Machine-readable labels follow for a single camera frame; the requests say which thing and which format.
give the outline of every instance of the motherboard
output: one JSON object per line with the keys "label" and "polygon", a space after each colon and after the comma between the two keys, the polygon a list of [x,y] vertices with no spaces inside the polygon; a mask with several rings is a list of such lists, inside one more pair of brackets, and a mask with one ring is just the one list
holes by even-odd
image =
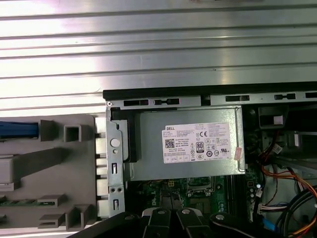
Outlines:
{"label": "motherboard", "polygon": [[138,194],[145,198],[145,207],[160,207],[163,194],[179,194],[183,207],[196,208],[205,217],[226,212],[224,177],[180,178],[144,181],[137,185]]}

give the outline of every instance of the circuit board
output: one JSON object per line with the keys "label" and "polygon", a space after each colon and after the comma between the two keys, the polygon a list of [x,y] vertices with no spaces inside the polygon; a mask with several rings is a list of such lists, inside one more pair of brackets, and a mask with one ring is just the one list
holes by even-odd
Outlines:
{"label": "circuit board", "polygon": [[257,169],[249,166],[246,169],[246,188],[247,188],[247,208],[248,208],[248,219],[252,220],[252,212],[254,201],[256,197],[256,192],[258,190],[257,185],[260,184],[259,174],[257,173]]}
{"label": "circuit board", "polygon": [[140,193],[150,198],[146,208],[159,207],[161,191],[170,190],[179,192],[183,207],[199,209],[205,217],[227,211],[223,176],[154,180],[140,186]]}

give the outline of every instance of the orange wire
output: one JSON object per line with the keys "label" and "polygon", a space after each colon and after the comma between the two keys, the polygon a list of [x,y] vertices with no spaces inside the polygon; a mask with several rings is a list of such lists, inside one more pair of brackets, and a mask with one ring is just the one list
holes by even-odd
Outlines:
{"label": "orange wire", "polygon": [[[265,175],[267,175],[269,177],[276,178],[276,179],[290,179],[290,178],[295,179],[295,180],[299,181],[304,187],[306,187],[314,195],[315,198],[317,198],[317,192],[314,190],[314,188],[308,182],[306,182],[305,180],[303,180],[302,178],[298,177],[297,175],[295,175],[294,173],[292,173],[290,171],[284,171],[284,172],[281,172],[278,174],[274,174],[274,173],[267,171],[264,168],[264,166],[262,166],[262,171]],[[290,175],[280,175],[280,174],[284,174],[287,172],[289,172]],[[315,217],[311,223],[309,223],[308,225],[299,229],[298,231],[294,232],[293,234],[297,235],[305,230],[308,230],[310,227],[312,227],[316,223],[316,220],[317,220],[317,218]]]}

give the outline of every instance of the power supply label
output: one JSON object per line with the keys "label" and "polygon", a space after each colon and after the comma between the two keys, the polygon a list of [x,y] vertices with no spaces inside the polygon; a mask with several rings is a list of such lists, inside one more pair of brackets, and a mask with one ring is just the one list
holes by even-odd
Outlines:
{"label": "power supply label", "polygon": [[164,163],[231,159],[228,123],[167,125],[162,131]]}

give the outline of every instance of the metal slot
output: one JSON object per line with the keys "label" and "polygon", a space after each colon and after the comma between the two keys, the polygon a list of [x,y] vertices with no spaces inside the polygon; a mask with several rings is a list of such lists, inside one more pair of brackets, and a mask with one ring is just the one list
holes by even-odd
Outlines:
{"label": "metal slot", "polygon": [[249,95],[240,95],[240,96],[226,96],[226,102],[243,102],[249,101]]}
{"label": "metal slot", "polygon": [[305,93],[306,98],[317,98],[317,92]]}
{"label": "metal slot", "polygon": [[112,174],[116,175],[118,173],[118,166],[117,163],[112,163]]}
{"label": "metal slot", "polygon": [[275,100],[283,100],[283,99],[295,100],[296,99],[296,94],[295,93],[288,93],[286,95],[276,94],[276,95],[274,95],[274,99]]}
{"label": "metal slot", "polygon": [[147,106],[149,104],[148,100],[128,100],[123,101],[123,105],[125,107],[131,107],[131,106]]}
{"label": "metal slot", "polygon": [[155,105],[162,105],[162,104],[167,104],[167,105],[179,105],[180,100],[179,98],[169,98],[166,101],[164,100],[154,100]]}
{"label": "metal slot", "polygon": [[119,200],[118,199],[115,199],[113,201],[113,209],[114,210],[119,210]]}

